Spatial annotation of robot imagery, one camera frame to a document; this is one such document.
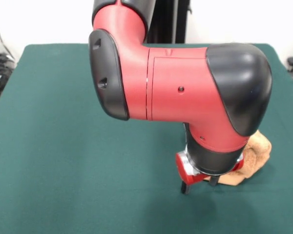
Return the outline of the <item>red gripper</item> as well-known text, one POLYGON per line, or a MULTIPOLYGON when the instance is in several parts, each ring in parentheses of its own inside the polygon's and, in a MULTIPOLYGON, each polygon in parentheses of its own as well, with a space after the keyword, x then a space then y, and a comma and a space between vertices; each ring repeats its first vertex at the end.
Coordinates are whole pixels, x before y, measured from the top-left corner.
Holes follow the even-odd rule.
POLYGON ((214 187, 218 184, 220 176, 205 174, 199 171, 198 169, 195 169, 190 164, 190 159, 188 156, 188 152, 186 150, 178 152, 176 154, 175 160, 176 160, 179 176, 182 180, 182 184, 181 184, 182 194, 189 194, 192 184, 199 183, 208 177, 209 177, 210 186, 214 187))

